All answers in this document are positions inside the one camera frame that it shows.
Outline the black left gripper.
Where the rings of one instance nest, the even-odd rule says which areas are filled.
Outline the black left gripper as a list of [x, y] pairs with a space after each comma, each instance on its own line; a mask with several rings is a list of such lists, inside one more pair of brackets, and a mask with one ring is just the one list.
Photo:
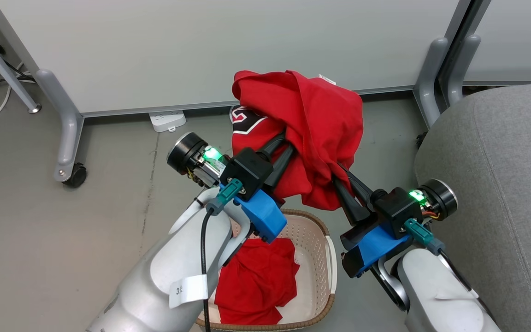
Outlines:
[[[267, 141], [256, 154], [272, 161], [275, 151], [286, 141], [286, 132], [279, 132]], [[287, 145], [272, 165], [272, 173], [266, 179], [264, 186], [275, 188], [289, 166], [295, 153], [292, 144]], [[204, 188], [219, 186], [220, 176], [227, 166], [229, 157], [215, 147], [209, 145], [194, 132], [181, 136], [167, 156], [167, 164], [182, 176], [186, 176], [194, 183]]]

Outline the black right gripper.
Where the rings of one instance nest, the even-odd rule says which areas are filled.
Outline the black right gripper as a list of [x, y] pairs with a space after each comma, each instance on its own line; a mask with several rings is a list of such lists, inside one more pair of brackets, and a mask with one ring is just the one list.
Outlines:
[[[336, 176], [333, 176], [333, 186], [348, 222], [351, 226], [356, 226], [371, 216], [368, 208], [372, 208], [373, 191], [343, 164], [339, 166], [346, 173], [354, 196]], [[420, 205], [421, 216], [424, 219], [444, 220], [454, 214], [459, 206], [455, 193], [446, 183], [438, 179], [429, 179], [410, 191], [409, 195]]]

